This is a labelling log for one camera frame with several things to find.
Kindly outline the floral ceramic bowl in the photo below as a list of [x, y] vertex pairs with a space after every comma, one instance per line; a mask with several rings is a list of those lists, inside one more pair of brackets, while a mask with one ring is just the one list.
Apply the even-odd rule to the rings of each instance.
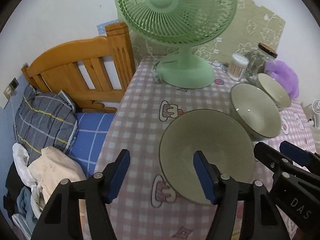
[[256, 85], [273, 100], [279, 111], [291, 106], [291, 99], [288, 93], [274, 78], [265, 73], [259, 73]]
[[281, 118], [276, 104], [260, 88], [238, 83], [229, 93], [229, 115], [245, 129], [251, 140], [277, 137]]
[[189, 111], [165, 129], [158, 152], [167, 182], [188, 201], [210, 204], [193, 166], [193, 155], [198, 150], [221, 173], [243, 183], [252, 181], [255, 170], [253, 143], [244, 128], [220, 111]]

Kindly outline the white standing fan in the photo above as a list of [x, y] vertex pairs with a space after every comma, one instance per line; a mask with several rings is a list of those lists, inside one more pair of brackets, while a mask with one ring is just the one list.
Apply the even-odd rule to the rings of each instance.
[[313, 121], [313, 125], [316, 129], [320, 126], [320, 101], [315, 100], [313, 103], [304, 107], [307, 118]]

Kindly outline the blue plaid bed sheet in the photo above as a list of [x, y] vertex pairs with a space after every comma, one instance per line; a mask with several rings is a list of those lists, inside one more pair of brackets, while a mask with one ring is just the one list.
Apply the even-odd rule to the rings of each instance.
[[93, 175], [114, 113], [77, 113], [78, 131], [68, 154], [88, 178]]

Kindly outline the pile of clothes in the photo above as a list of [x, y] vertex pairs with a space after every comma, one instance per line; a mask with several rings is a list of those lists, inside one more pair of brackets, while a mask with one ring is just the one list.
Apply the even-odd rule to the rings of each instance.
[[86, 176], [77, 162], [53, 146], [43, 148], [40, 157], [31, 164], [28, 164], [31, 157], [19, 143], [13, 145], [12, 155], [14, 168], [24, 184], [16, 200], [18, 213], [24, 218], [25, 231], [32, 233], [60, 181], [76, 182]]

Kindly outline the purple plush toy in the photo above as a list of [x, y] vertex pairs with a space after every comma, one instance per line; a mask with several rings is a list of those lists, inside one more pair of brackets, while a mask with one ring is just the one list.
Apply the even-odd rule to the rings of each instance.
[[298, 76], [285, 62], [278, 60], [266, 62], [265, 73], [282, 85], [291, 99], [298, 98]]

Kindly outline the grey plaid pillow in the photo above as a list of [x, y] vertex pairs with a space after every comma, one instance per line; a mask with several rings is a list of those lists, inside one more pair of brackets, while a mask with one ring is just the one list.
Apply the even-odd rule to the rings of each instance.
[[17, 142], [29, 154], [31, 163], [41, 150], [53, 146], [67, 154], [78, 130], [75, 103], [63, 90], [45, 93], [28, 85], [15, 115]]

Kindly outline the glass jar black lid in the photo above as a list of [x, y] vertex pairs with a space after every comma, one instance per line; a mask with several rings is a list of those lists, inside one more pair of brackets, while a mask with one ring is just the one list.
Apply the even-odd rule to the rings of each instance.
[[247, 54], [249, 59], [249, 65], [245, 72], [245, 78], [249, 83], [255, 83], [257, 75], [263, 73], [265, 70], [265, 63], [268, 61], [274, 61], [278, 54], [271, 47], [258, 43], [257, 49]]

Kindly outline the cotton swab container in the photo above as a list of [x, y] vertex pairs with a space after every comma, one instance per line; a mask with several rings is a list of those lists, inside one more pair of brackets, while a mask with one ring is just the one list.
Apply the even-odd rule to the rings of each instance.
[[232, 54], [232, 60], [227, 70], [228, 77], [230, 77], [232, 80], [240, 81], [248, 65], [248, 58], [238, 53]]

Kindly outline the green desk fan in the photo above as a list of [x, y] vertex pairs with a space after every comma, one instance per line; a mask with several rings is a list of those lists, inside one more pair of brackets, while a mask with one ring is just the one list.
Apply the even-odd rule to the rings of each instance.
[[140, 36], [178, 48], [158, 60], [151, 72], [157, 82], [185, 88], [210, 86], [210, 63], [191, 51], [220, 36], [231, 24], [237, 0], [115, 0], [125, 23]]

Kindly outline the green patterned wall cloth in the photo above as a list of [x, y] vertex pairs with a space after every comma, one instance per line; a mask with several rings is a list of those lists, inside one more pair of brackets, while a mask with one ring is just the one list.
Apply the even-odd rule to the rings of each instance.
[[229, 27], [212, 41], [195, 46], [192, 53], [207, 61], [228, 63], [232, 54], [247, 55], [263, 43], [273, 50], [285, 27], [285, 20], [253, 0], [238, 0], [238, 6]]

